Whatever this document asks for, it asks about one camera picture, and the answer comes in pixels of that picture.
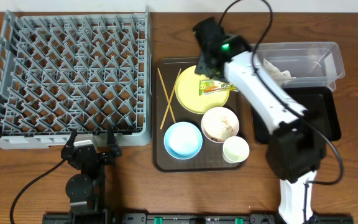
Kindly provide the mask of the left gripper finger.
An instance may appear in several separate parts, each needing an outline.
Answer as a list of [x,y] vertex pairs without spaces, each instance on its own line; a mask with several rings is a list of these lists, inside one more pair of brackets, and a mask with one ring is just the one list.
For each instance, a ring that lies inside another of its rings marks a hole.
[[73,147],[74,146],[74,142],[75,142],[75,138],[77,136],[77,132],[74,130],[71,132],[70,137],[67,141],[67,143],[65,144],[66,147]]
[[107,129],[107,143],[106,143],[106,145],[110,149],[117,149],[118,148],[118,144],[117,144],[116,138],[114,137],[114,133],[113,133],[113,126],[111,124],[108,126],[108,129]]

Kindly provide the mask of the green yellow snack wrapper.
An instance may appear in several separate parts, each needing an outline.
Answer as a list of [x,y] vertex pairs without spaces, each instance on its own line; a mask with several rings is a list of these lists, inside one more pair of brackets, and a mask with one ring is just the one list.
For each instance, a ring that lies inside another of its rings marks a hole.
[[219,80],[203,80],[199,84],[199,95],[208,95],[220,91],[239,91],[232,83]]

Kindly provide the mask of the pink bowl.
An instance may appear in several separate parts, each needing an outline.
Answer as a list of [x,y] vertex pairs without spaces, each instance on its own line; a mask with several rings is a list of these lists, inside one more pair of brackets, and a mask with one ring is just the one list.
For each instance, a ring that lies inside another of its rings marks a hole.
[[227,138],[236,136],[239,126],[236,114],[225,107],[211,108],[201,119],[203,134],[216,143],[223,143]]

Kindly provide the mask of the white napkin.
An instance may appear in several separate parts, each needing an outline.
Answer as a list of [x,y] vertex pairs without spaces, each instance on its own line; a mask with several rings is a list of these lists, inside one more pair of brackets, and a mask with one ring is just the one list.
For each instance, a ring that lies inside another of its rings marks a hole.
[[293,79],[288,70],[281,72],[276,66],[274,66],[265,58],[263,59],[263,67],[280,86],[287,85]]

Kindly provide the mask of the white cup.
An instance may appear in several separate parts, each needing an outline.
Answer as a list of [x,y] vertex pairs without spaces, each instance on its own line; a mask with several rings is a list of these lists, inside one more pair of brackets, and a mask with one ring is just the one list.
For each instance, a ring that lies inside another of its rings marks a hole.
[[239,136],[232,136],[223,143],[223,159],[230,163],[245,161],[250,154],[247,141]]

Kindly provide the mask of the rice and peanut scraps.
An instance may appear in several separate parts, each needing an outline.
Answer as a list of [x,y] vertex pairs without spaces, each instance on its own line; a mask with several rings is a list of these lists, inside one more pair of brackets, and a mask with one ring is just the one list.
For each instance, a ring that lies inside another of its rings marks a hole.
[[205,135],[214,142],[224,142],[238,133],[238,120],[222,116],[212,118],[203,125]]

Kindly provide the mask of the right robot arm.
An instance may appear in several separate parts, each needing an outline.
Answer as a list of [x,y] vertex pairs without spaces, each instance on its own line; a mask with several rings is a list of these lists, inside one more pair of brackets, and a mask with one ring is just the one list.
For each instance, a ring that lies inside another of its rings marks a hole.
[[284,223],[311,220],[311,187],[326,155],[324,135],[305,119],[306,108],[264,70],[238,35],[197,35],[207,74],[233,83],[265,123],[270,138],[266,160],[280,180],[278,209]]

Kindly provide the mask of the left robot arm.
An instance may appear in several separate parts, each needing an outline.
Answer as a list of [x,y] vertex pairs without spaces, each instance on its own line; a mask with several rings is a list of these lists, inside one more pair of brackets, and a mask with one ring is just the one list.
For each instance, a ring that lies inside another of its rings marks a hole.
[[80,171],[65,187],[70,199],[69,223],[114,223],[114,212],[105,207],[105,167],[115,163],[122,151],[114,137],[112,126],[107,129],[107,152],[98,152],[92,134],[79,135],[72,131],[61,151],[61,157]]

